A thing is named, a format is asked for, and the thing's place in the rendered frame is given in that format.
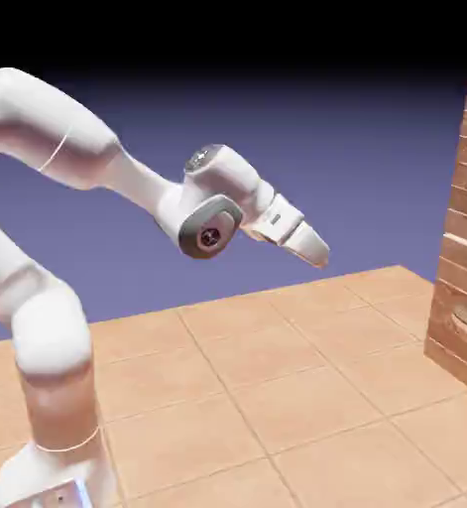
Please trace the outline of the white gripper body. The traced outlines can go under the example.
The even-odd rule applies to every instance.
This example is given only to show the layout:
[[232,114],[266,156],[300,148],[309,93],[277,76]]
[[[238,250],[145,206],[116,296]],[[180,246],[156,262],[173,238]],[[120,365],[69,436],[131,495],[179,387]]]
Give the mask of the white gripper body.
[[314,267],[323,268],[328,264],[328,244],[305,220],[295,228],[282,247]]

